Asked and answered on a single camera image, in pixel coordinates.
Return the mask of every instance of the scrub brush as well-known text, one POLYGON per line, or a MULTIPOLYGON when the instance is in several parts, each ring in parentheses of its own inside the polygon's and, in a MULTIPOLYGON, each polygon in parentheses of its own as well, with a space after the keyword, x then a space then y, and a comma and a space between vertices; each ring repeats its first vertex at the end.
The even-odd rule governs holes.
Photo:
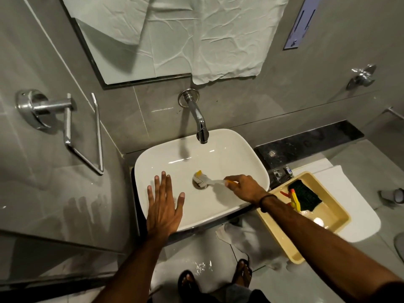
POLYGON ((195 183, 198 184, 199 187, 201 188, 205 188, 208 185, 214 185, 214 184, 222 184, 225 185, 226 181, 225 180, 211 180, 210 178, 208 178, 206 175, 204 175, 202 173, 201 170, 199 170, 198 172, 196 172, 194 174, 194 177, 192 178, 194 180, 195 183))

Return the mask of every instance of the bracelet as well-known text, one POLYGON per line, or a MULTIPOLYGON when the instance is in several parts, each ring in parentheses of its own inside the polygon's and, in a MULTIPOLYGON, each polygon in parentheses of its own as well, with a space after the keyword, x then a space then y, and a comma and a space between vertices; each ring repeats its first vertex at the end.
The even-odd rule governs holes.
POLYGON ((265 195, 265 196, 263 196, 262 198, 259 199, 258 206, 259 206, 259 208, 261 209, 261 212, 263 212, 263 213, 266 213, 266 212, 267 212, 267 211, 262 207, 262 202, 264 201, 265 198, 272 197, 272 196, 273 196, 273 195, 268 194, 268 195, 265 195))

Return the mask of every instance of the flip-flop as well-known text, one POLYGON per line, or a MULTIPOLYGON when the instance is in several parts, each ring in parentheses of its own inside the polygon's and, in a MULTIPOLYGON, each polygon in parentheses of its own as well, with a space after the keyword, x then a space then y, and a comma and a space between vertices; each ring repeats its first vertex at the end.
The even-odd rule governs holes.
POLYGON ((180 274, 178 278, 178 293, 179 296, 183 301, 186 301, 189 296, 194 295, 195 293, 201 292, 199 289, 198 284, 196 283, 195 277, 192 274, 191 271, 185 270, 183 273, 180 274), (190 275, 192 278, 192 281, 189 281, 186 277, 187 275, 190 275))
POLYGON ((246 287, 248 287, 250 285, 251 280, 249 281, 246 279, 247 277, 244 275, 244 266, 242 267, 242 269, 239 269, 241 262, 243 262, 244 265, 247 266, 247 269, 249 270, 249 273, 250 273, 250 277, 251 278, 253 277, 253 271, 250 268, 249 261, 242 258, 242 259, 239 259, 239 261, 237 262, 237 265, 235 267, 235 272, 233 275, 233 279, 231 280, 231 282, 232 282, 232 284, 234 284, 236 282, 237 278, 241 275, 243 277, 244 285, 246 285, 246 287))

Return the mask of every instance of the faucet tap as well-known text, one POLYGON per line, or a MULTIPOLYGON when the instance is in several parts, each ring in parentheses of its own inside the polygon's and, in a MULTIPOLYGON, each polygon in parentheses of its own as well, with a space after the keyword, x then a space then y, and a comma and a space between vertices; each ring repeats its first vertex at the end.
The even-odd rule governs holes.
POLYGON ((206 128, 205 118, 202 116, 202 113, 199 110, 198 105, 196 104, 198 100, 199 92, 192 88, 184 90, 178 96, 178 104, 184 108, 189 108, 196 121, 196 138, 199 140, 200 143, 204 144, 208 142, 209 131, 206 128), (188 104, 188 106, 185 106, 183 103, 181 103, 180 99, 182 96, 184 97, 184 100, 188 104))

